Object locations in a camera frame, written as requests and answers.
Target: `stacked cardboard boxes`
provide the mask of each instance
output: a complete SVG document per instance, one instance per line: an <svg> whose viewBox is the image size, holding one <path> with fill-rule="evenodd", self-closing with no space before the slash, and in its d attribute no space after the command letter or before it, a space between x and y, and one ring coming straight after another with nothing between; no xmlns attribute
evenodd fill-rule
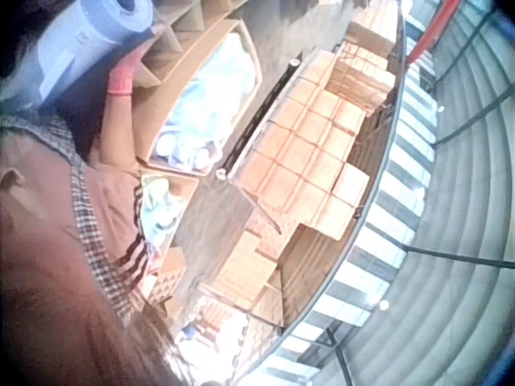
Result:
<svg viewBox="0 0 515 386"><path fill-rule="evenodd" d="M277 267L275 261L256 250L260 240L260 236L243 232L212 283L216 292L244 309L250 308Z"/></svg>
<svg viewBox="0 0 515 386"><path fill-rule="evenodd" d="M348 25L347 33L364 49L386 58L397 42L398 2L372 0Z"/></svg>
<svg viewBox="0 0 515 386"><path fill-rule="evenodd" d="M395 85L387 65L386 59L345 41L326 90L360 106L370 117Z"/></svg>
<svg viewBox="0 0 515 386"><path fill-rule="evenodd" d="M338 240L361 201L368 176L345 163L365 111L324 89L336 60L331 52L320 51L307 66L237 178L273 219L304 223ZM355 197L342 196L348 184L359 187ZM264 224L267 232L275 232ZM274 259L294 231L286 227L286 235L277 236L286 242L278 243Z"/></svg>

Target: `person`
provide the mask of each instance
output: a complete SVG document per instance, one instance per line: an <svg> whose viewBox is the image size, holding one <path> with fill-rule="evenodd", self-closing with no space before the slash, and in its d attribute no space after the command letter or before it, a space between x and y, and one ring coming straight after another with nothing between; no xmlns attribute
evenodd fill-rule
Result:
<svg viewBox="0 0 515 386"><path fill-rule="evenodd" d="M89 163L53 113L0 112L2 373L15 384L193 384L139 292L149 256L131 93L149 46L110 72ZM6 78L2 89L9 87Z"/></svg>

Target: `store shelf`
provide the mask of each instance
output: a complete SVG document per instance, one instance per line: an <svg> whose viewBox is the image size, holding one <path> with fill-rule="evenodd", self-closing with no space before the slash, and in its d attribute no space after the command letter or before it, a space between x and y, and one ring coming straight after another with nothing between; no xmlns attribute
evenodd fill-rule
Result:
<svg viewBox="0 0 515 386"><path fill-rule="evenodd" d="M194 3L194 0L154 0L157 19L171 25L186 14Z"/></svg>
<svg viewBox="0 0 515 386"><path fill-rule="evenodd" d="M231 0L231 7L233 8L233 10L236 10L248 1L249 0Z"/></svg>
<svg viewBox="0 0 515 386"><path fill-rule="evenodd" d="M143 57L144 68L136 75L136 87L150 88L164 82L230 9L229 0L154 0L155 20L168 27Z"/></svg>
<svg viewBox="0 0 515 386"><path fill-rule="evenodd" d="M196 188L199 185L199 179L187 175L177 175L170 173L163 173L160 170L154 170L150 167L142 168L142 179L143 180L152 180L152 179L162 179L165 178L168 180L170 184L170 193L175 196L180 196L186 202L186 207L184 208L183 213L179 217L179 223L177 224L177 228L180 226L180 221L182 220L183 214L186 211L187 206L192 200L193 194L195 193ZM175 232L171 233L165 238L165 241L159 248L161 256L166 256L168 250L171 247L171 242L174 239Z"/></svg>
<svg viewBox="0 0 515 386"><path fill-rule="evenodd" d="M258 61L258 55L250 39L249 32L243 22L239 20L222 20L215 23L208 34L203 34L195 41L194 46L185 52L181 59L174 62L170 73L161 85L155 88L140 88L134 93L134 136L136 142L136 154L144 166L153 167L164 171L183 173L181 170L168 165L164 161L150 159L159 132L166 121L168 114L175 102L179 99L190 79L199 68L212 56L213 52L222 44L227 35L237 32L241 36L244 49L251 55L256 68L256 85L254 90L242 98L240 111L233 118L233 127L239 122L250 102L255 97L262 83L262 73ZM218 145L223 147L228 138L224 138ZM193 175L206 175L212 166L203 170L194 170Z"/></svg>

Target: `floor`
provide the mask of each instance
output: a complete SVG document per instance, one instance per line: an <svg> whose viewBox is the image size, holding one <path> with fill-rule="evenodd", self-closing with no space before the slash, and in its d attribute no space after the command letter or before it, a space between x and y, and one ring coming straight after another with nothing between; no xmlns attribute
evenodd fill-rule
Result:
<svg viewBox="0 0 515 386"><path fill-rule="evenodd" d="M225 154L234 147L290 59L301 51L307 54L313 47L331 50L344 37L351 15L352 0L324 6L319 6L318 0L249 0L231 16L242 18L249 29L264 80L226 144ZM93 136L101 127L106 74L119 56L115 52L105 58L58 100L57 109L72 129L83 158L87 158ZM200 181L174 240L187 259L179 296L187 296L196 277L209 279L216 274L240 238L251 211L236 188L218 180L214 171Z"/></svg>
<svg viewBox="0 0 515 386"><path fill-rule="evenodd" d="M308 53L314 46L331 50L344 37L351 14L350 0L330 6L319 6L317 0L249 0L234 14L249 29L264 81L225 146L225 154L233 148L290 59L301 51ZM185 295L195 277L216 274L239 240L251 211L236 188L218 180L214 171L201 180L174 241L183 249L188 266L179 295Z"/></svg>

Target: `hair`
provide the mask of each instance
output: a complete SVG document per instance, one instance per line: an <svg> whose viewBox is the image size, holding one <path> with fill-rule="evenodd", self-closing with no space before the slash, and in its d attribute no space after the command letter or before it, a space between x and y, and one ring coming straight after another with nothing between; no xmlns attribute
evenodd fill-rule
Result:
<svg viewBox="0 0 515 386"><path fill-rule="evenodd" d="M48 23L71 2L72 0L19 0L2 4L2 8L5 7L2 10L2 17L5 19L0 23L2 28L1 76L3 78L15 76L17 63L31 42L34 42L43 33ZM117 270L107 261L105 270L111 271L112 278L126 288ZM74 302L74 299L66 295L68 289L63 288L62 283L52 282L51 287L55 288L56 292L56 298L53 300L42 298L37 293L27 293L16 300L32 305L37 304L42 311L47 310L45 318L53 318L55 317L53 312L65 306L66 302L68 304ZM120 320L103 296L86 300L90 305L88 310L80 316L75 315L77 319L81 319L79 326L84 326L84 331L76 331L76 334L82 337L78 340L78 344L80 344L80 353L84 357L79 363L69 363L69 361L62 363L62 371L51 374L51 380L35 382L31 379L31 370L20 364L19 358L16 355L13 356L10 347L5 343L4 333L9 328L16 327L2 324L2 366L6 366L2 369L2 373L8 372L14 377L11 379L18 379L19 382L15 384L114 386L190 384L192 378L188 363L179 353L174 339L155 309L146 302L138 289L126 288L125 296L132 310L129 320L125 322ZM45 303L50 301L57 302L56 306L46 307ZM85 379L72 382L71 378L75 373L87 374L87 376Z"/></svg>

